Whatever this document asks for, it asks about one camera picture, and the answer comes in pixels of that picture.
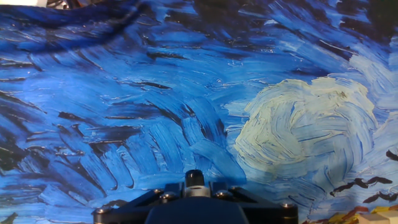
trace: textured paint surface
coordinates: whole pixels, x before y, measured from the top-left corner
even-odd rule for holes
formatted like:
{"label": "textured paint surface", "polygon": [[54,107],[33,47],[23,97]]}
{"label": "textured paint surface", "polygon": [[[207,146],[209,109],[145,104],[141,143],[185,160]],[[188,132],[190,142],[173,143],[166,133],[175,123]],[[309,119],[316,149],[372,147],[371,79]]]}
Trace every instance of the textured paint surface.
{"label": "textured paint surface", "polygon": [[300,220],[398,203],[394,1],[135,3],[0,6],[0,221],[89,223],[190,169]]}

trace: swirling brush stroke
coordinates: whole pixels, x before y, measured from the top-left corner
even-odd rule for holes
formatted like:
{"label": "swirling brush stroke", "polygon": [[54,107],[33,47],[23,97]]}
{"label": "swirling brush stroke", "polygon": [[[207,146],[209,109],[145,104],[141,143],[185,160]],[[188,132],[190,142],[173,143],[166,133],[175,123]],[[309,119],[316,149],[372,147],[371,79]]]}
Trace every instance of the swirling brush stroke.
{"label": "swirling brush stroke", "polygon": [[149,3],[0,7],[0,220],[90,223],[189,169],[301,220],[394,204],[394,1]]}

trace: blue brush stroke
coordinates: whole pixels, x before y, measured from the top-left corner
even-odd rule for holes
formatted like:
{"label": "blue brush stroke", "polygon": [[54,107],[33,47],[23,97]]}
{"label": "blue brush stroke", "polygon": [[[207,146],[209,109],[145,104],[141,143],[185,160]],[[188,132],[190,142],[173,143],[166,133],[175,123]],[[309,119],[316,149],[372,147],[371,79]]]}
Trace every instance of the blue brush stroke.
{"label": "blue brush stroke", "polygon": [[[345,28],[354,19],[379,33],[364,11],[341,12],[338,2],[221,1],[220,9],[161,0],[145,12],[133,0],[76,11],[0,6],[0,220],[16,212],[14,223],[90,223],[93,208],[181,181],[190,169],[293,201],[301,220],[395,204],[363,201],[397,192],[397,161],[383,155],[398,153],[398,36]],[[326,139],[272,172],[239,163],[236,140],[256,121],[246,106],[267,87],[310,96],[303,85],[276,84],[326,76],[337,87],[364,86],[372,113],[366,100],[348,102],[326,118],[304,113],[289,133],[280,122],[298,105],[282,102],[286,110],[275,116],[284,120],[273,120],[272,134],[298,144]],[[333,150],[342,142],[346,148]],[[330,156],[337,153],[345,156]],[[330,195],[375,175],[393,184]]]}

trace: bolt head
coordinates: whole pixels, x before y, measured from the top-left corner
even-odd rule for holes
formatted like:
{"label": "bolt head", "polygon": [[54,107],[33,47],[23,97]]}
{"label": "bolt head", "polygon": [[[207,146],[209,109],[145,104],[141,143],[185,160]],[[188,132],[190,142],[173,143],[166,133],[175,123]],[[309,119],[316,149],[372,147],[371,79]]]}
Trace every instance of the bolt head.
{"label": "bolt head", "polygon": [[154,192],[155,192],[155,194],[161,194],[161,193],[163,193],[163,190],[162,189],[155,189]]}
{"label": "bolt head", "polygon": [[160,196],[160,199],[170,200],[176,197],[174,192],[166,192]]}
{"label": "bolt head", "polygon": [[227,190],[219,190],[215,193],[216,198],[231,198],[233,194]]}
{"label": "bolt head", "polygon": [[282,203],[280,206],[282,206],[284,208],[292,208],[292,207],[294,207],[294,204],[292,204],[292,203]]}

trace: starry night painting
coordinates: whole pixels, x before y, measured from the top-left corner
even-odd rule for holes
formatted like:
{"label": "starry night painting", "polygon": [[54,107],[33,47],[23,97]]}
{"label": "starry night painting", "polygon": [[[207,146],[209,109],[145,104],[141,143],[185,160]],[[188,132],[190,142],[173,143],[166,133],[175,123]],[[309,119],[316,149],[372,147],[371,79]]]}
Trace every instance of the starry night painting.
{"label": "starry night painting", "polygon": [[191,169],[300,222],[398,205],[395,0],[0,6],[0,222],[92,223]]}

